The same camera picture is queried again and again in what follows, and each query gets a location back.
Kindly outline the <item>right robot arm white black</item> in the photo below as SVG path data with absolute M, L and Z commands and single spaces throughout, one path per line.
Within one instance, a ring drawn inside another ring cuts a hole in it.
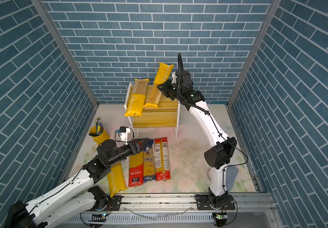
M 234 184 L 238 168 L 230 165 L 230 159 L 237 141 L 234 137 L 228 137 L 215 121 L 202 93 L 193 89 L 188 71 L 180 69 L 172 77 L 173 80 L 168 79 L 157 87 L 167 98 L 177 99 L 184 105 L 204 131 L 210 145 L 210 149 L 204 153 L 210 166 L 209 203 L 215 209 L 222 208 L 226 202 L 233 201 L 228 190 Z

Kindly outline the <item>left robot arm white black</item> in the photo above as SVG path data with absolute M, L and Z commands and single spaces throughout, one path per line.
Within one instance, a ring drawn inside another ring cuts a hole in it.
M 133 139 L 118 147 L 115 140 L 106 140 L 97 147 L 97 156 L 77 174 L 49 192 L 27 203 L 18 201 L 8 212 L 5 228 L 54 228 L 84 211 L 110 212 L 108 195 L 96 184 L 111 172 L 112 165 L 140 153 L 148 138 Z

